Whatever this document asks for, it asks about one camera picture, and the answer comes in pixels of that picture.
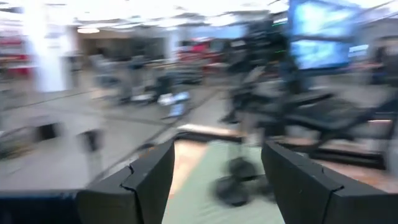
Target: gray floor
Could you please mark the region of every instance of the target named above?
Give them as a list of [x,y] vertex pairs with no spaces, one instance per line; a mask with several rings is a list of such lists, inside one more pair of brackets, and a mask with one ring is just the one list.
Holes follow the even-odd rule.
[[[182,120],[162,119],[168,110],[156,105],[112,106],[93,100],[97,90],[92,74],[81,74],[79,88],[60,93],[35,93],[29,82],[20,83],[24,96],[12,102],[4,112],[4,128],[19,128],[47,116],[62,123],[62,136],[40,142],[34,150],[11,160],[0,161],[0,190],[76,189],[89,184],[94,176],[124,159],[134,160],[134,150],[147,141],[164,141],[185,123],[223,127],[217,121],[225,112],[225,88],[196,86],[192,110]],[[352,85],[339,79],[323,77],[319,85],[364,106],[375,105],[386,96],[384,87]],[[78,135],[89,129],[104,130],[104,144],[98,155],[85,153]]]

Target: blue screen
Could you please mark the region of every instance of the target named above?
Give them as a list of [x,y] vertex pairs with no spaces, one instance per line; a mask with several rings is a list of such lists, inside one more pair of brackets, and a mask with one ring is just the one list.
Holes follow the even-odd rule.
[[349,63],[349,44],[324,40],[298,40],[291,43],[299,69],[341,67]]
[[321,2],[295,2],[291,9],[292,34],[320,37],[348,37],[352,35],[352,17],[356,10],[336,8]]

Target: wheelchair armrest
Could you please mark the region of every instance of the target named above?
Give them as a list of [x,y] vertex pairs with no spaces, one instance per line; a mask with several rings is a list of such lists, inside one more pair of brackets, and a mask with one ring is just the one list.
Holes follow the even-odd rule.
[[318,103],[323,100],[327,100],[333,96],[334,96],[333,93],[310,91],[306,93],[297,94],[295,96],[291,96],[289,99],[289,103],[295,106],[304,106],[313,103]]

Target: tiled floor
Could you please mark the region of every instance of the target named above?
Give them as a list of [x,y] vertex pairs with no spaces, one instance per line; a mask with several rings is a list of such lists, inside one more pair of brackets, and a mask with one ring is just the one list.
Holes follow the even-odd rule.
[[[25,92],[25,98],[17,108],[3,113],[3,129],[27,126],[38,116],[48,116],[62,123],[63,131],[58,139],[35,144],[24,157],[0,161],[0,190],[84,187],[123,159],[134,160],[134,149],[146,141],[171,138],[177,126],[194,123],[225,128],[217,122],[225,114],[224,88],[193,87],[194,110],[175,123],[175,119],[162,119],[167,110],[159,106],[111,106],[92,100],[97,92],[91,80],[92,74],[86,72],[79,88],[46,94],[34,93],[29,82],[21,84],[24,87],[19,90]],[[380,88],[370,92],[332,85],[332,89],[364,104],[375,104],[385,95]],[[95,128],[104,130],[104,144],[98,155],[88,155],[78,135]]]

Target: green floor mat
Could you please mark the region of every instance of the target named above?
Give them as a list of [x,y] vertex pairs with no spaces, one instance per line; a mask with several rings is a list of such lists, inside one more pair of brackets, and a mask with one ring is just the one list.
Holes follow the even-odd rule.
[[[278,206],[260,195],[253,195],[249,204],[231,208],[213,195],[214,180],[226,175],[228,148],[231,143],[215,141],[208,145],[203,159],[194,168],[182,188],[167,204],[163,224],[280,224],[284,223]],[[247,157],[264,173],[261,148],[245,149]],[[248,187],[253,189],[255,182]]]

